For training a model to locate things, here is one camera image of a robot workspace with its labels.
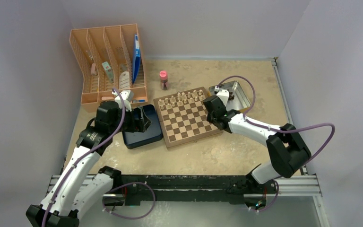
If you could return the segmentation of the blue folder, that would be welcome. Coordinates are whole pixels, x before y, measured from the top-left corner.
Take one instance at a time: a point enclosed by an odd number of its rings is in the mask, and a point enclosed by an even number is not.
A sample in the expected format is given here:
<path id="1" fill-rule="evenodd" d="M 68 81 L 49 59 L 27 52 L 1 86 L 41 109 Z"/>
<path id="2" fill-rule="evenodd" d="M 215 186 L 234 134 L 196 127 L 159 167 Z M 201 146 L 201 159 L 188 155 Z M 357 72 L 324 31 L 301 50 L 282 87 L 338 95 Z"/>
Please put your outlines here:
<path id="1" fill-rule="evenodd" d="M 132 62 L 132 84 L 135 83 L 137 77 L 138 77 L 138 72 L 139 72 L 139 68 L 140 68 L 140 63 L 141 63 L 141 51 L 140 51 L 140 44 L 139 44 L 139 37 L 138 34 L 135 34 L 134 36 L 134 56 L 133 56 L 133 62 Z"/>

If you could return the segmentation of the wooden chess board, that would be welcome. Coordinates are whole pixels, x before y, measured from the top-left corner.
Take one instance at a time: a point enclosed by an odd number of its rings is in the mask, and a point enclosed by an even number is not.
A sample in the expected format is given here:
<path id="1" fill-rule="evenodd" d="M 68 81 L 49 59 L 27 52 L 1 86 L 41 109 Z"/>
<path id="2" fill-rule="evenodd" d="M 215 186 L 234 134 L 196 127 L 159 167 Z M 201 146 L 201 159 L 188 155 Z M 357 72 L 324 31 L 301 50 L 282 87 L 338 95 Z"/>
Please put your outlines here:
<path id="1" fill-rule="evenodd" d="M 198 89 L 206 90 L 204 87 L 198 87 Z M 167 148 L 173 148 L 221 133 L 216 126 L 207 121 L 206 108 L 200 111 L 198 109 L 161 111 L 155 104 L 154 106 Z"/>

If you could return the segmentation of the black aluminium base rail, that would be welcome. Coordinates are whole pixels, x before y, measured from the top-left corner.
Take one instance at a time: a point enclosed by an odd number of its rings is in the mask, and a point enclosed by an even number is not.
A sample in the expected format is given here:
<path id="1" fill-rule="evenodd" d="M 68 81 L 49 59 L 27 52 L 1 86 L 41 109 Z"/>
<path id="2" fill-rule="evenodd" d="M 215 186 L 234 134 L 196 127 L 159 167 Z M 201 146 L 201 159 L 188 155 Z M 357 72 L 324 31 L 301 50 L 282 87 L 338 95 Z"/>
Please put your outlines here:
<path id="1" fill-rule="evenodd" d="M 274 197 L 320 196 L 315 176 L 303 175 L 270 180 L 250 186 L 244 175 L 121 175 L 95 197 L 119 199 L 127 206 L 142 201 L 228 202 L 262 209 Z"/>

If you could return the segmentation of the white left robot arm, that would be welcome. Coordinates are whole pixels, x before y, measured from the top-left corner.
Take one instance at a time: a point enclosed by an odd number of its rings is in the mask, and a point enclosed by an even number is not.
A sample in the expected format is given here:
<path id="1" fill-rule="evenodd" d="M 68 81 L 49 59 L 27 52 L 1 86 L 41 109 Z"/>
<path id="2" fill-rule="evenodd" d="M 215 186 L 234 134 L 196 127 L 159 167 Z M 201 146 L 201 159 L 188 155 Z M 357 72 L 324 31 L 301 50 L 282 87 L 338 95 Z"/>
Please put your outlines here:
<path id="1" fill-rule="evenodd" d="M 102 157 L 119 132 L 145 132 L 151 122 L 144 109 L 131 109 L 125 100 L 104 101 L 96 116 L 79 134 L 69 163 L 56 184 L 38 205 L 30 205 L 26 217 L 34 227 L 77 227 L 85 212 L 107 192 L 126 192 L 127 188 L 146 183 L 127 182 L 121 171 L 102 167 L 85 188 L 82 184 L 91 168 Z"/>

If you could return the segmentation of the dark blue tin lid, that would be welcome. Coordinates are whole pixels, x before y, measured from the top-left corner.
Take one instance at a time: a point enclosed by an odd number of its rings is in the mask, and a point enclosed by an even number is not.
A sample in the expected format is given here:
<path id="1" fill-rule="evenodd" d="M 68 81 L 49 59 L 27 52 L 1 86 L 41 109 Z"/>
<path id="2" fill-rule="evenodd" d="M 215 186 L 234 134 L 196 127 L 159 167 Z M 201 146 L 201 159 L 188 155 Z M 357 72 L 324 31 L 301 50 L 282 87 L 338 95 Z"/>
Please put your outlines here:
<path id="1" fill-rule="evenodd" d="M 122 132 L 123 142 L 128 149 L 138 148 L 150 143 L 160 141 L 163 133 L 154 105 L 145 105 L 143 110 L 151 121 L 145 132 Z"/>

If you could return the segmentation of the pink small item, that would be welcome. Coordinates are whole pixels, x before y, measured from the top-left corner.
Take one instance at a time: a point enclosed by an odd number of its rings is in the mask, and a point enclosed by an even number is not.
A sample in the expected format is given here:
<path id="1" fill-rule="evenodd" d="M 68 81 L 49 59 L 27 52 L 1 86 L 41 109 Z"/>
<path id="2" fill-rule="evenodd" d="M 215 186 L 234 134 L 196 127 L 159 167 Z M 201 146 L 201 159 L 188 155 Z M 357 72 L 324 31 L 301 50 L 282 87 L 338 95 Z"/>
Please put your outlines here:
<path id="1" fill-rule="evenodd" d="M 92 76 L 96 76 L 97 75 L 97 67 L 95 63 L 91 64 L 91 69 L 90 69 L 90 73 Z"/>

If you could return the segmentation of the pink capped small bottle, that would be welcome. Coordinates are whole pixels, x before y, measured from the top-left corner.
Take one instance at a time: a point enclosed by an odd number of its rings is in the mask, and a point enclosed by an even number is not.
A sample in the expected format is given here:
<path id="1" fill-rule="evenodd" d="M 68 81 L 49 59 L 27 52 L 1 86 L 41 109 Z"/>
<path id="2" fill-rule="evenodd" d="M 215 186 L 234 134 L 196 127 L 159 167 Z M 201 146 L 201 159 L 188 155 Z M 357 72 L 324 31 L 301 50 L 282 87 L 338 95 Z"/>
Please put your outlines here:
<path id="1" fill-rule="evenodd" d="M 160 83 L 161 83 L 161 89 L 162 90 L 167 90 L 169 87 L 168 84 L 168 73 L 165 70 L 162 70 L 159 72 L 159 78 L 160 78 Z"/>

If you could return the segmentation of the row of white chess pieces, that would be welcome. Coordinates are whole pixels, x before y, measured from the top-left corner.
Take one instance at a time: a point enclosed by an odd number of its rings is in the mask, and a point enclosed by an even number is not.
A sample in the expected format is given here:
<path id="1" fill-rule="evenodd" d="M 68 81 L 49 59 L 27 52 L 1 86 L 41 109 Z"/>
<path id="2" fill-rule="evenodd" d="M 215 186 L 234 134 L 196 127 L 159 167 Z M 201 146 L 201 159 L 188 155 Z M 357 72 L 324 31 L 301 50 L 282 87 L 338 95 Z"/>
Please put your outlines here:
<path id="1" fill-rule="evenodd" d="M 193 89 L 184 92 L 177 92 L 173 95 L 164 96 L 154 100 L 154 104 L 162 111 L 173 109 L 181 111 L 187 109 L 205 110 L 203 105 L 207 92 L 204 89 Z"/>

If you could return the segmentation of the orange plastic file organizer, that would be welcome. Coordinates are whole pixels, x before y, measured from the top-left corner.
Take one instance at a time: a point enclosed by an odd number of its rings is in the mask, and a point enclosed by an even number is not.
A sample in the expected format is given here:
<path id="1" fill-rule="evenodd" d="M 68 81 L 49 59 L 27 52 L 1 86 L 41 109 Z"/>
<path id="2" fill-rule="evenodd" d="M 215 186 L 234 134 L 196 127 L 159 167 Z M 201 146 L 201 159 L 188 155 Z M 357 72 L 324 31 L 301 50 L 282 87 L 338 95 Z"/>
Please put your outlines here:
<path id="1" fill-rule="evenodd" d="M 131 90 L 131 106 L 148 104 L 145 60 L 137 24 L 73 29 L 69 36 L 83 75 L 81 106 L 95 112 L 114 98 L 112 89 Z"/>

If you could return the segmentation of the white striped card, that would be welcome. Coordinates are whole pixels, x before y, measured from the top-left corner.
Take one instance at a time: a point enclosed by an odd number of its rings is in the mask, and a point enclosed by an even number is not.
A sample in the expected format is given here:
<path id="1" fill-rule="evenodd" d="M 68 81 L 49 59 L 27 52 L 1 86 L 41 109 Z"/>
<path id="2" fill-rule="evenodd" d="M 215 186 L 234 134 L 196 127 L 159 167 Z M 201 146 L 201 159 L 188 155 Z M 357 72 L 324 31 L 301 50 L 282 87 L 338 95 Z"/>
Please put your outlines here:
<path id="1" fill-rule="evenodd" d="M 130 89 L 130 73 L 124 71 L 119 76 L 119 89 Z"/>

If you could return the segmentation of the silver metal tin tray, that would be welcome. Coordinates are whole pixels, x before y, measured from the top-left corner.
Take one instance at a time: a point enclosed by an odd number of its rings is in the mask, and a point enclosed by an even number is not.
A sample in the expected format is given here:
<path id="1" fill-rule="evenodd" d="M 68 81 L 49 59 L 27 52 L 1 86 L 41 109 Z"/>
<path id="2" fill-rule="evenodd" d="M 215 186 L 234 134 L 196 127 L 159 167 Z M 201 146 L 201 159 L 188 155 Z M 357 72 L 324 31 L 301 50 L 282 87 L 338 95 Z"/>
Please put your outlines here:
<path id="1" fill-rule="evenodd" d="M 238 81 L 234 80 L 223 83 L 220 85 L 220 88 L 232 91 L 235 95 L 234 100 L 227 102 L 227 106 L 225 106 L 226 111 L 237 110 L 242 113 L 251 106 L 251 102 Z"/>

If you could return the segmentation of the teal white small box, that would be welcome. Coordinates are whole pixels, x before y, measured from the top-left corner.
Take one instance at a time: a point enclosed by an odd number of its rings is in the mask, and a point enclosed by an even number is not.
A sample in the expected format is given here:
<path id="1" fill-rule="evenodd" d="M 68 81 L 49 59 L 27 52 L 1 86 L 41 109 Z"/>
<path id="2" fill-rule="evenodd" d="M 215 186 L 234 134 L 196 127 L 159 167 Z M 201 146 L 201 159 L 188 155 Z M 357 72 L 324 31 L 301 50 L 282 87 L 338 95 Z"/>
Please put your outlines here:
<path id="1" fill-rule="evenodd" d="M 109 62 L 102 63 L 102 67 L 110 83 L 114 83 L 114 72 Z"/>

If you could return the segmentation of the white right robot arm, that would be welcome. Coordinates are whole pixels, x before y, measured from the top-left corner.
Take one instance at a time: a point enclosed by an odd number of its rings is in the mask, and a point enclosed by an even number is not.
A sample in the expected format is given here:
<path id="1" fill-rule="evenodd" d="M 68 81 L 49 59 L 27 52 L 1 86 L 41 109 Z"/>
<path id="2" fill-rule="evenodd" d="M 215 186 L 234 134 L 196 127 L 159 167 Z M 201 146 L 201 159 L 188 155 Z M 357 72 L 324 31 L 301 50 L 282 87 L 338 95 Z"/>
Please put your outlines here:
<path id="1" fill-rule="evenodd" d="M 203 104 L 208 111 L 207 121 L 219 130 L 243 135 L 268 149 L 270 161 L 260 164 L 247 175 L 246 185 L 251 192 L 259 192 L 266 182 L 280 176 L 291 177 L 311 158 L 301 135 L 290 133 L 295 129 L 293 125 L 287 123 L 272 131 L 271 125 L 265 126 L 237 110 L 228 111 L 215 95 L 207 97 Z"/>

